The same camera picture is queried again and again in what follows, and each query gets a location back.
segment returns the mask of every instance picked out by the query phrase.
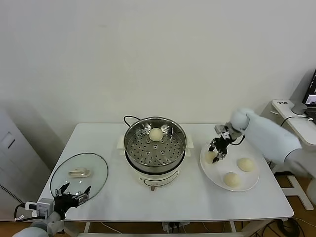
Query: white wall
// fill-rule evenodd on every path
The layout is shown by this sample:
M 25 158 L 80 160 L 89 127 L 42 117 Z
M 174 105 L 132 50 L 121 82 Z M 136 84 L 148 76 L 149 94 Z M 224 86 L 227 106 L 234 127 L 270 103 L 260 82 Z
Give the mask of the white wall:
M 53 166 L 79 122 L 226 121 L 316 66 L 314 0 L 0 0 L 0 105 Z

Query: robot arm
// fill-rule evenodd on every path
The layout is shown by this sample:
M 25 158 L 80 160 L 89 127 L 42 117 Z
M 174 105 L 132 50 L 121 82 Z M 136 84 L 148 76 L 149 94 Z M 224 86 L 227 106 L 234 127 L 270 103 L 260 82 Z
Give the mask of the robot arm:
M 315 155 L 304 151 L 299 139 L 278 124 L 248 109 L 235 111 L 231 117 L 231 124 L 266 159 L 276 164 L 289 164 L 294 174 L 310 174 L 316 178 Z
M 214 138 L 211 142 L 210 151 L 216 148 L 218 152 L 213 162 L 223 159 L 226 155 L 223 156 L 223 153 L 227 153 L 226 147 L 243 134 L 247 142 L 257 148 L 266 159 L 276 164 L 289 164 L 296 175 L 311 175 L 313 180 L 307 194 L 316 204 L 316 157 L 315 154 L 302 149 L 295 135 L 249 109 L 234 111 L 230 122 L 217 125 L 215 130 L 220 134 L 220 138 Z
M 55 190 L 54 199 L 42 198 L 37 203 L 27 202 L 27 210 L 35 210 L 37 216 L 42 218 L 31 224 L 31 227 L 25 228 L 16 233 L 13 237 L 52 237 L 57 232 L 63 231 L 66 212 L 71 207 L 78 207 L 89 199 L 91 186 L 83 193 L 73 195 L 64 193 L 70 183 L 63 185 L 60 189 Z

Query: glass lid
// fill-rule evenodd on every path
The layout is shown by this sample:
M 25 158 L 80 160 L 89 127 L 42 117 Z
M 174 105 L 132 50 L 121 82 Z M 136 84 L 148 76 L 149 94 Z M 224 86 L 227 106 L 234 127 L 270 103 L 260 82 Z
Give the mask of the glass lid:
M 70 183 L 64 193 L 78 195 L 91 186 L 89 199 L 97 195 L 104 186 L 108 177 L 106 161 L 94 153 L 77 154 L 62 163 L 50 181 L 50 191 L 60 189 Z

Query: desk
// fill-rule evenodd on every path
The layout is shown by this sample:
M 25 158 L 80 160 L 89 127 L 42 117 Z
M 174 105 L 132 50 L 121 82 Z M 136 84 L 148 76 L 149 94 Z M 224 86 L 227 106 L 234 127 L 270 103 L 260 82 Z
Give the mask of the desk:
M 264 220 L 247 225 L 236 236 L 250 236 L 271 219 L 293 216 L 293 210 L 264 158 L 246 141 L 234 147 L 256 160 L 260 169 L 257 185 L 246 192 L 231 192 L 212 183 L 199 165 L 202 145 L 217 134 L 214 124 L 181 124 L 192 136 L 191 157 L 185 157 L 178 177 L 151 192 L 133 179 L 126 158 L 116 149 L 125 124 L 78 124 L 54 170 L 73 155 L 93 152 L 109 168 L 103 189 L 93 199 L 66 214 L 68 221 L 88 222 L 200 222 Z M 40 198 L 52 198 L 50 176 Z
M 297 115 L 293 113 L 291 109 L 294 104 L 290 100 L 273 100 L 272 106 L 284 119 L 291 116 L 306 116 L 305 114 Z M 307 121 L 304 118 L 289 118 L 286 122 L 306 145 L 316 145 L 316 125 L 312 121 Z
M 279 114 L 284 118 L 291 116 L 306 116 L 306 115 L 297 115 L 291 111 L 294 104 L 290 100 L 273 100 L 272 106 L 279 112 Z M 295 134 L 307 145 L 315 146 L 316 145 L 316 125 L 312 121 L 308 121 L 304 118 L 289 118 L 286 121 L 289 126 L 293 129 Z M 276 165 L 273 168 L 273 173 L 277 172 L 280 169 L 280 165 Z M 292 188 L 283 188 L 283 192 L 286 196 L 298 196 L 303 203 L 306 210 L 314 210 L 314 207 L 304 190 L 297 182 L 294 176 L 288 176 Z

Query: wooden floor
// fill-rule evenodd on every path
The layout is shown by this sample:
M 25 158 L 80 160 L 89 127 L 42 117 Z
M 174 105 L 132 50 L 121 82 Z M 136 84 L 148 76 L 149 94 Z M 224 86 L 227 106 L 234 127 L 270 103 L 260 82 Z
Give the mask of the wooden floor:
M 299 183 L 301 184 L 302 188 L 306 190 L 309 179 L 306 178 L 297 178 Z M 288 182 L 286 176 L 279 176 L 277 180 L 281 187 L 287 188 L 291 187 L 290 183 Z M 303 219 L 313 225 L 316 225 L 316 210 L 313 211 L 306 211 L 300 202 L 298 197 L 288 197 L 288 200 L 294 210 L 294 217 Z M 299 224 L 304 230 L 306 237 L 314 237 L 316 236 L 316 228 L 312 227 L 302 221 L 299 221 Z M 106 223 L 107 225 L 115 228 L 122 233 L 165 233 L 162 229 L 161 223 Z M 28 227 L 30 223 L 14 223 L 14 222 L 0 222 L 0 237 L 11 237 L 18 231 Z M 77 227 L 81 232 L 84 230 L 85 223 L 76 223 Z M 224 224 L 224 222 L 205 222 L 206 227 L 211 232 L 230 232 L 230 225 L 228 222 Z M 241 229 L 241 222 L 236 222 L 236 229 Z M 276 224 L 273 223 L 270 225 L 274 231 L 276 231 L 280 236 L 284 236 L 277 228 Z M 203 226 L 201 222 L 190 223 L 185 226 L 187 233 L 207 233 L 207 230 Z M 110 230 L 109 228 L 103 226 L 101 223 L 92 223 L 90 227 L 90 232 L 93 233 L 115 233 L 114 231 Z M 68 235 L 56 235 L 58 237 L 67 237 Z M 273 231 L 270 229 L 266 229 L 264 233 L 265 237 L 277 237 Z

